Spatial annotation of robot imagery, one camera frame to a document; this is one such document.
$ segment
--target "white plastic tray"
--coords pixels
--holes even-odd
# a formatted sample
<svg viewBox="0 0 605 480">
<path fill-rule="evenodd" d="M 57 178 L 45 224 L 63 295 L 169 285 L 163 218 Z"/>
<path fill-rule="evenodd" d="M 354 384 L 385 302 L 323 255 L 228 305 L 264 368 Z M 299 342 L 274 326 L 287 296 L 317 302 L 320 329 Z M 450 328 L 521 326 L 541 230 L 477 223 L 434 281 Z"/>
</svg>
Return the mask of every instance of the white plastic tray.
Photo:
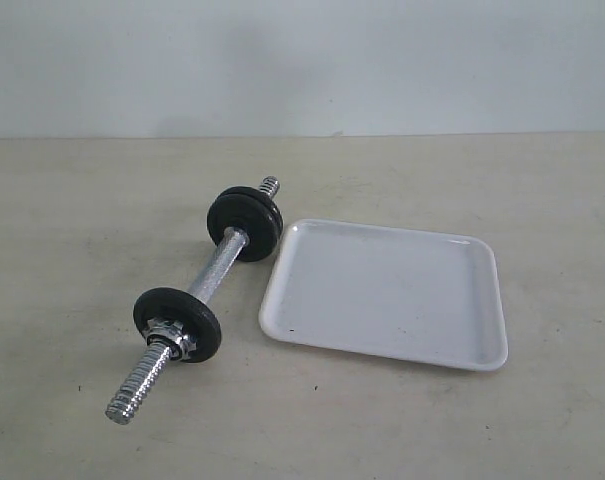
<svg viewBox="0 0 605 480">
<path fill-rule="evenodd" d="M 507 358 L 493 251 L 460 235 L 300 220 L 260 325 L 285 342 L 467 370 Z"/>
</svg>

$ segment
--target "dumbbell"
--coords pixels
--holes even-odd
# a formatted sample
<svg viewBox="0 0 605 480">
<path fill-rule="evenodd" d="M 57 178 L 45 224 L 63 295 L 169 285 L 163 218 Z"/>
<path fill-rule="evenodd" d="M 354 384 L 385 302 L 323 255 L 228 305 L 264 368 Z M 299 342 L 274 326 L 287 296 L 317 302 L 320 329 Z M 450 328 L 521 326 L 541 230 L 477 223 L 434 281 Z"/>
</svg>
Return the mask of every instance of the dumbbell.
<svg viewBox="0 0 605 480">
<path fill-rule="evenodd" d="M 147 349 L 106 407 L 109 419 L 131 422 L 169 361 L 204 362 L 218 351 L 222 331 L 206 304 L 236 258 L 256 262 L 277 246 L 283 226 L 273 197 L 279 188 L 275 177 L 266 177 L 257 189 L 223 191 L 206 218 L 217 247 L 191 286 L 186 291 L 154 288 L 135 302 L 133 320 Z"/>
</svg>

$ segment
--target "white wall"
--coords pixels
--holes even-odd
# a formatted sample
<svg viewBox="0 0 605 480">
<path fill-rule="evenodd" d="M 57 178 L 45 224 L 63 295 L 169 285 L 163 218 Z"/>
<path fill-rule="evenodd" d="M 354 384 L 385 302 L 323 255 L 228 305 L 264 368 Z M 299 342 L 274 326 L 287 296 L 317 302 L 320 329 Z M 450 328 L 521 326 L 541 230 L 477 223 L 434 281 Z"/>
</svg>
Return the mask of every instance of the white wall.
<svg viewBox="0 0 605 480">
<path fill-rule="evenodd" d="M 605 130 L 605 0 L 0 0 L 0 136 Z"/>
</svg>

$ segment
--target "beige table surface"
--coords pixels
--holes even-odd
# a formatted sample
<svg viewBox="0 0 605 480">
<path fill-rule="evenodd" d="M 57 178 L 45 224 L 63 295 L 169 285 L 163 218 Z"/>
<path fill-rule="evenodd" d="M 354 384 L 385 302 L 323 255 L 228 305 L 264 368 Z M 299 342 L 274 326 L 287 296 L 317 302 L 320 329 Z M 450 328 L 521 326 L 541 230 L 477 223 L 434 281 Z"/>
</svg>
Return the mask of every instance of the beige table surface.
<svg viewBox="0 0 605 480">
<path fill-rule="evenodd" d="M 131 425 L 109 422 L 143 351 L 133 302 L 186 287 L 212 199 L 266 174 L 286 223 L 487 241 L 504 368 L 272 341 L 273 256 L 214 298 L 218 355 L 170 365 Z M 0 479 L 25 478 L 605 478 L 605 134 L 0 141 Z"/>
</svg>

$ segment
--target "white tray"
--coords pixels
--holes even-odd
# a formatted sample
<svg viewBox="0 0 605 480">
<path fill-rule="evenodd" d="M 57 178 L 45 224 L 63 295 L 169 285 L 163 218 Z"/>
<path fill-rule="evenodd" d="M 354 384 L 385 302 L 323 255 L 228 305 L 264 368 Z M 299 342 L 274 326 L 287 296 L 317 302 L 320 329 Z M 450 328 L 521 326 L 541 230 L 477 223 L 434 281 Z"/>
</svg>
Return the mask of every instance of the white tray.
<svg viewBox="0 0 605 480">
<path fill-rule="evenodd" d="M 507 358 L 493 251 L 460 235 L 300 220 L 260 325 L 284 342 L 467 370 Z"/>
</svg>

